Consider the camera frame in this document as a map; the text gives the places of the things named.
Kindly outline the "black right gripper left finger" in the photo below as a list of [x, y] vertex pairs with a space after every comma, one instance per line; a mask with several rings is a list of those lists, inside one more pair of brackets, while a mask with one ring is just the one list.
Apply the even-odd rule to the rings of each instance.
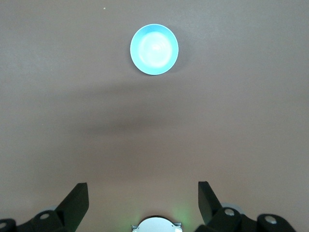
[[54, 209], [45, 210], [17, 225], [12, 218], [0, 220], [2, 232], [74, 232], [89, 209], [87, 183], [78, 183]]

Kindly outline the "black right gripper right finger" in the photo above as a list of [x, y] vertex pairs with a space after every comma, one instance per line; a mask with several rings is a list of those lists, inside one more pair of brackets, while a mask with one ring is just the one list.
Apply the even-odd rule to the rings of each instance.
[[204, 224], [199, 232], [294, 232], [284, 218], [274, 214], [260, 214], [256, 220], [232, 207], [223, 207], [207, 181], [198, 183], [198, 207]]

